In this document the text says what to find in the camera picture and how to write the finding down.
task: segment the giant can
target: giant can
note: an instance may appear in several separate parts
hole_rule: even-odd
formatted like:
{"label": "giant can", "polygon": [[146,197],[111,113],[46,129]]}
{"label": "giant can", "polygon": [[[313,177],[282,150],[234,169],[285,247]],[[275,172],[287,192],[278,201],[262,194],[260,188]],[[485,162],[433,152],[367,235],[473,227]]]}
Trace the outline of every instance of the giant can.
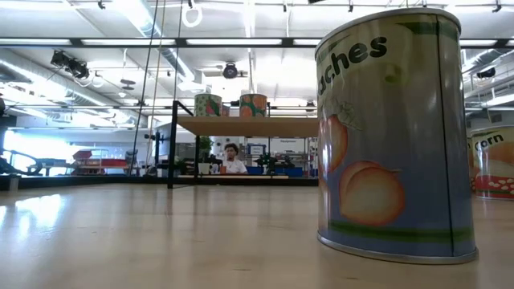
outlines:
{"label": "giant can", "polygon": [[194,96],[194,116],[221,116],[222,97],[209,93]]}
{"label": "giant can", "polygon": [[267,97],[260,94],[246,94],[239,98],[239,116],[266,116]]}
{"label": "giant can", "polygon": [[514,127],[487,128],[471,135],[476,195],[514,200]]}
{"label": "giant can", "polygon": [[444,10],[392,10],[316,48],[324,244],[404,263],[475,258],[459,33]]}

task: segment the security camera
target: security camera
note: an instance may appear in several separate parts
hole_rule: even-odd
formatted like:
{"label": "security camera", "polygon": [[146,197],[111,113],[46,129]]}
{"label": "security camera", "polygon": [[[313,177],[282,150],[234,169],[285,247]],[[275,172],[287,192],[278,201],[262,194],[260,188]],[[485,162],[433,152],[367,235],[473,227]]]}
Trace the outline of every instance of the security camera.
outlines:
{"label": "security camera", "polygon": [[223,77],[226,79],[234,79],[238,76],[238,69],[235,68],[235,63],[227,63],[223,69]]}

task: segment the wooden shelf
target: wooden shelf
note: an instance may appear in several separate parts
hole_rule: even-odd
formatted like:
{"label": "wooden shelf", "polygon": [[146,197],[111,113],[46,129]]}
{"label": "wooden shelf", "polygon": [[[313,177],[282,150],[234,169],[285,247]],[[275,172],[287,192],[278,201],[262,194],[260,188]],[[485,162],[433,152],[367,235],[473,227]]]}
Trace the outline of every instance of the wooden shelf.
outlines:
{"label": "wooden shelf", "polygon": [[177,123],[197,136],[318,136],[317,118],[179,116]]}

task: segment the cable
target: cable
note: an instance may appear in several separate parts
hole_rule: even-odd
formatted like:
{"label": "cable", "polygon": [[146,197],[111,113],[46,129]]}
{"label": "cable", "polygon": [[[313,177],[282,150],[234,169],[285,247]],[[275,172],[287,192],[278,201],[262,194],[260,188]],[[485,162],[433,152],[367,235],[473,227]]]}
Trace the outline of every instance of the cable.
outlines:
{"label": "cable", "polygon": [[[166,2],[167,2],[167,0],[164,0],[164,8],[162,10],[161,27],[164,27],[164,22],[166,19]],[[161,47],[162,47],[162,37],[163,37],[163,34],[161,34],[161,41],[159,42],[159,48],[158,48],[159,51],[161,50]],[[148,163],[149,163],[151,150],[152,150],[153,113],[155,112],[155,102],[157,101],[157,80],[159,79],[159,71],[161,70],[160,68],[161,68],[161,53],[159,53],[159,56],[157,57],[157,74],[155,75],[155,86],[153,88],[152,113],[150,114],[152,117],[150,120],[150,133],[149,133],[150,137],[148,138],[148,146],[146,148],[146,162],[145,162],[146,172],[149,171]]]}
{"label": "cable", "polygon": [[[159,0],[156,1],[156,6],[159,6]],[[150,37],[150,43],[153,41],[153,36],[155,33],[155,23],[157,22],[157,11],[158,11],[158,9],[156,9],[155,12],[153,13],[152,36]],[[152,53],[152,46],[149,45],[148,46],[148,55],[146,56],[145,78],[143,80],[143,91],[141,92],[141,101],[139,104],[139,114],[137,115],[136,135],[134,136],[133,158],[136,155],[135,152],[136,152],[136,143],[137,143],[137,133],[139,132],[139,123],[141,122],[141,114],[143,112],[143,105],[145,105],[146,79],[147,79],[147,75],[148,75],[148,65],[150,64],[151,53]],[[134,159],[133,158],[130,161],[130,170],[128,171],[129,176],[132,176],[132,170],[134,168]]]}

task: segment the peaches can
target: peaches can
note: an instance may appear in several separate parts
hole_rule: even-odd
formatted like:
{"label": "peaches can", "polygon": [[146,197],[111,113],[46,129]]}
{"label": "peaches can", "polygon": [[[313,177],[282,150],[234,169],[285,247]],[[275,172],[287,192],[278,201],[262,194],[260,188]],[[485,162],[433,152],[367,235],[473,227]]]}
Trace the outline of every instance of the peaches can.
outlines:
{"label": "peaches can", "polygon": [[443,10],[371,14],[316,48],[318,239],[404,263],[475,258],[459,62]]}
{"label": "peaches can", "polygon": [[471,133],[477,197],[514,200],[514,127],[486,128]]}

